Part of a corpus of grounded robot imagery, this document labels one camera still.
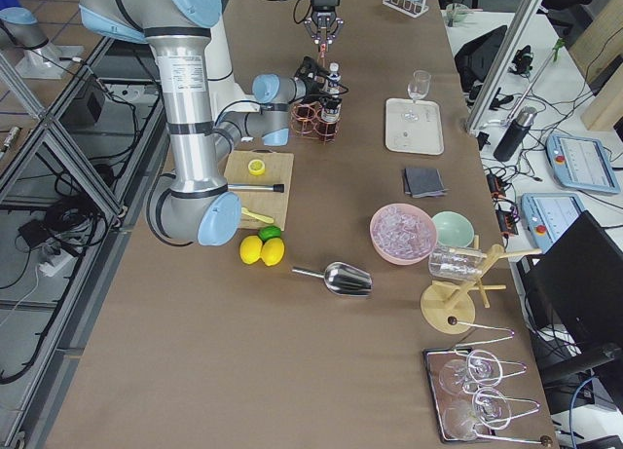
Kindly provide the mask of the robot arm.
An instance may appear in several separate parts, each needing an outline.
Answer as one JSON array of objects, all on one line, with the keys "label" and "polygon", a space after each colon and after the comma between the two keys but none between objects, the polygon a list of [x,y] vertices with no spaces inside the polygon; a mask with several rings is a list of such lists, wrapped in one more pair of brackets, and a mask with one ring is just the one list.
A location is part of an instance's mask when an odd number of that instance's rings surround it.
[{"label": "robot arm", "polygon": [[159,71],[175,169],[158,182],[145,213],[165,242],[222,245],[238,229],[239,197],[220,162],[246,137],[270,146],[288,141],[290,106],[317,98],[321,87],[305,75],[257,76],[256,112],[213,115],[216,63],[229,56],[222,0],[80,0],[83,25],[102,36],[150,47]]},{"label": "robot arm", "polygon": [[326,52],[342,30],[344,21],[337,13],[340,2],[341,0],[309,0],[306,13],[300,19],[294,15],[294,21],[305,27],[320,52]]}]

